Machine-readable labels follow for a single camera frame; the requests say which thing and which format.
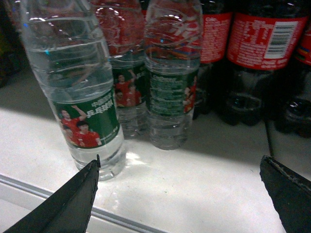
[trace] dark soda bottle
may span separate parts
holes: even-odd
[[[215,79],[222,69],[233,14],[228,0],[201,0],[201,6],[203,41],[193,119],[212,109]]]
[[[267,89],[278,77],[308,20],[304,0],[244,0],[234,16],[219,113],[231,125],[261,121]]]
[[[311,24],[291,59],[282,86],[283,105],[275,120],[282,133],[296,132],[311,137]]]
[[[142,14],[146,18],[147,8],[148,8],[150,0],[140,0],[139,2],[140,2]]]

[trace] plastic water bottle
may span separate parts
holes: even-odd
[[[91,0],[108,43],[119,121],[125,138],[143,134],[146,87],[144,16],[138,0]]]
[[[187,139],[200,65],[199,0],[151,0],[145,26],[150,139],[173,150]]]
[[[32,70],[78,169],[98,154],[100,179],[125,164],[107,44],[86,0],[21,2],[22,37]]]

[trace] water bottle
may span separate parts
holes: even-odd
[[[232,76],[221,119],[248,126],[261,121],[272,79],[281,74],[308,19],[304,0],[244,0],[235,13],[227,58]]]
[[[87,0],[21,2],[22,38],[32,70],[78,169],[98,154],[100,179],[125,165],[107,44]]]
[[[144,16],[138,0],[91,0],[111,56],[119,121],[125,138],[143,134],[146,85]]]
[[[228,0],[201,0],[203,42],[198,72],[193,119],[208,114],[215,103],[217,81],[225,68],[224,56],[229,35],[232,10]]]
[[[276,129],[282,133],[298,133],[311,137],[311,23],[307,27],[283,80],[274,90],[279,112]]]
[[[199,0],[151,0],[145,26],[150,140],[173,150],[192,123],[202,43]]]

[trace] barcode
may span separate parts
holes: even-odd
[[[297,25],[298,21],[276,22],[264,58],[283,58],[286,54],[286,50],[290,44],[291,38]]]

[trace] green bottle label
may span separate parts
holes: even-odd
[[[131,69],[112,69],[118,108],[135,107],[145,102],[145,65]]]
[[[197,71],[186,75],[162,75],[148,71],[146,104],[164,117],[188,113],[194,106]]]
[[[68,143],[77,148],[96,148],[118,134],[113,90],[91,101],[77,104],[51,102]]]

